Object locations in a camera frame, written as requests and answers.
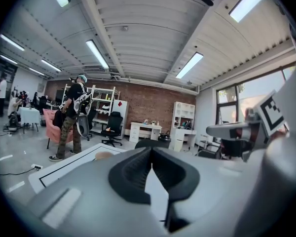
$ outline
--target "office chair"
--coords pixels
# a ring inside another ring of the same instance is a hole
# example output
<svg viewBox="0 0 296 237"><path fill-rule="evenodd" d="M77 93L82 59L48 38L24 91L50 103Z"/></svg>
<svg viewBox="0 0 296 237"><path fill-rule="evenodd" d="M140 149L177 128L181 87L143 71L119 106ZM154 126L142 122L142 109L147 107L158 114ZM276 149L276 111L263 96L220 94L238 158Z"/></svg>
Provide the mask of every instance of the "office chair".
<svg viewBox="0 0 296 237"><path fill-rule="evenodd" d="M47 99L45 96L42 96L39 100L39 112L43 114L43 109L47 109L46 107Z"/></svg>
<svg viewBox="0 0 296 237"><path fill-rule="evenodd" d="M112 112L109 116L108 125L107 128L110 128L110 131L103 130L101 132L102 135L108 136L108 140L102 140L102 143L104 144L112 144L113 147L115 147L114 143L118 143L121 146L123 145L120 142L117 142L114 140L116 136L119 136L121 133L121 124L122 124L123 118L120 116L119 112Z"/></svg>
<svg viewBox="0 0 296 237"><path fill-rule="evenodd" d="M135 149L136 148L145 148L145 147L168 148L169 143L159 141L159 140L144 139L144 140L137 142Z"/></svg>
<svg viewBox="0 0 296 237"><path fill-rule="evenodd" d="M89 131L93 128L92 120L94 119L96 113L97 113L97 111L96 111L95 107L92 107L91 110L89 111L89 115L88 115ZM90 140L89 136L92 137L92 133L88 134L87 141Z"/></svg>

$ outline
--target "floor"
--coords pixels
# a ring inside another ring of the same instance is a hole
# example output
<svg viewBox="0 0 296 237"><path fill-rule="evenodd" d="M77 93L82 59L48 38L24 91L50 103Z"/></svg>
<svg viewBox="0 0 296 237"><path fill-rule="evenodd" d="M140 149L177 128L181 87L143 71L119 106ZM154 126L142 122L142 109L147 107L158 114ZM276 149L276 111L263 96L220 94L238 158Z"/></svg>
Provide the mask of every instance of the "floor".
<svg viewBox="0 0 296 237"><path fill-rule="evenodd" d="M3 125L8 122L7 109L4 110L4 117L0 118L0 135L5 133L2 131ZM38 125L38 132L36 127L26 129L25 134L22 130L14 133L13 135L0 136L0 174L6 173L22 173L31 169L31 165L38 164L44 168L56 164L48 160L48 157L54 155L57 152L58 145L50 142L49 149L46 149L48 138L45 135L45 127ZM103 139L100 135L94 135L90 138L90 141L81 139L82 150L88 149L98 143L101 143ZM122 140L123 146L116 145L118 148L131 150L135 148L136 143L129 142L128 137ZM69 150L73 148L72 143L66 145L66 157L70 157ZM195 154L197 147L192 150L188 150L187 145L184 145L182 152L187 154ZM29 200L35 195L32 189L28 176L35 170L31 170L28 173L21 175L6 175L0 176L0 186L2 191L7 196L21 202L26 205ZM25 184L19 188L14 189L14 186L24 182Z"/></svg>

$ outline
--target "white wall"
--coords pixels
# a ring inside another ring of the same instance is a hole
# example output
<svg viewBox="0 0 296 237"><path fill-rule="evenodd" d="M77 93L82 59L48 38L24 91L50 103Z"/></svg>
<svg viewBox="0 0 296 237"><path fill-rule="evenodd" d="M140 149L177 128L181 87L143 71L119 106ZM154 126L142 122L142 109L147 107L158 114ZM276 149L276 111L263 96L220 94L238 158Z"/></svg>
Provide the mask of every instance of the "white wall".
<svg viewBox="0 0 296 237"><path fill-rule="evenodd" d="M39 83L44 84L43 92L37 92ZM46 83L47 80L38 77L37 75L34 75L22 68L18 68L13 80L12 89L15 87L19 92L21 90L28 91L30 93L30 99L32 99L35 92L37 92L39 97L42 96L42 94L45 92Z"/></svg>
<svg viewBox="0 0 296 237"><path fill-rule="evenodd" d="M197 131L196 144L202 135L207 135L206 128L215 124L216 119L216 90L213 88L201 91L196 97L194 129Z"/></svg>

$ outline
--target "window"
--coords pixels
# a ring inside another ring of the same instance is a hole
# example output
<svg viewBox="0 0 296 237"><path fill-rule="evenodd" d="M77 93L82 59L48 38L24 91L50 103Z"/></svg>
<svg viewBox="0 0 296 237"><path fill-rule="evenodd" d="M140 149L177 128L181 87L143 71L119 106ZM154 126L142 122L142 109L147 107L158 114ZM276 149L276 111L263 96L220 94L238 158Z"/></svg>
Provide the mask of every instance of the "window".
<svg viewBox="0 0 296 237"><path fill-rule="evenodd" d="M220 107L217 124L223 124L227 122L228 123L236 122L236 116L237 116L236 112L237 112L237 108L235 105Z"/></svg>
<svg viewBox="0 0 296 237"><path fill-rule="evenodd" d="M290 67L283 70L285 80L288 80L291 77L294 70L295 70L295 67Z"/></svg>
<svg viewBox="0 0 296 237"><path fill-rule="evenodd" d="M295 66L289 64L285 69L267 73L260 77L241 82L217 91L216 124L224 122L243 122L247 108L254 107L273 90L278 91L290 78Z"/></svg>
<svg viewBox="0 0 296 237"><path fill-rule="evenodd" d="M239 121L244 121L245 110L254 107L271 91L278 91L285 83L281 71L263 76L237 86L239 92Z"/></svg>
<svg viewBox="0 0 296 237"><path fill-rule="evenodd" d="M223 89L218 92L218 103L219 104L230 103L230 102L234 102L236 100L237 100L237 95L236 95L236 88L235 87Z"/></svg>

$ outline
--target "white desk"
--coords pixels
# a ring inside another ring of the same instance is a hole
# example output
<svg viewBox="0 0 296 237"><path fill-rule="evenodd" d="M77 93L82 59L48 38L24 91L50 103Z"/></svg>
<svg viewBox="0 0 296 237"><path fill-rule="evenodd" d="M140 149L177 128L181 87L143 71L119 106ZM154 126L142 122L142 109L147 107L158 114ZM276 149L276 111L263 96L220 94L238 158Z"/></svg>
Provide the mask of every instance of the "white desk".
<svg viewBox="0 0 296 237"><path fill-rule="evenodd" d="M46 103L46 105L49 106L51 110L53 108L58 108L59 107L59 105L52 105L51 103Z"/></svg>
<svg viewBox="0 0 296 237"><path fill-rule="evenodd" d="M35 193L37 194L76 167L86 162L92 161L95 158L96 153L103 151L111 152L112 154L117 155L126 150L114 148L100 143L87 150L82 151L75 156L66 158L65 160L62 160L54 165L43 168L42 170L29 175L29 182ZM147 176L145 192L150 195L151 210L153 214L159 220L164 220L167 211L169 195L161 185L153 170L151 170Z"/></svg>
<svg viewBox="0 0 296 237"><path fill-rule="evenodd" d="M18 114L20 114L21 117L21 124L23 124L23 133L25 124L35 124L36 129L38 131L37 124L40 123L40 113L39 110L34 108L28 108L28 107L20 107L18 110Z"/></svg>
<svg viewBox="0 0 296 237"><path fill-rule="evenodd" d="M183 146L184 137L187 135L187 144L189 149L193 148L195 145L196 139L196 130L186 130L186 129L177 129L173 128L171 130L171 142L169 145L169 149L180 152Z"/></svg>
<svg viewBox="0 0 296 237"><path fill-rule="evenodd" d="M161 129L162 129L160 125L131 122L130 134L129 134L130 142L135 142L135 143L138 142L141 127L151 129L150 139L158 140L159 133L161 133Z"/></svg>

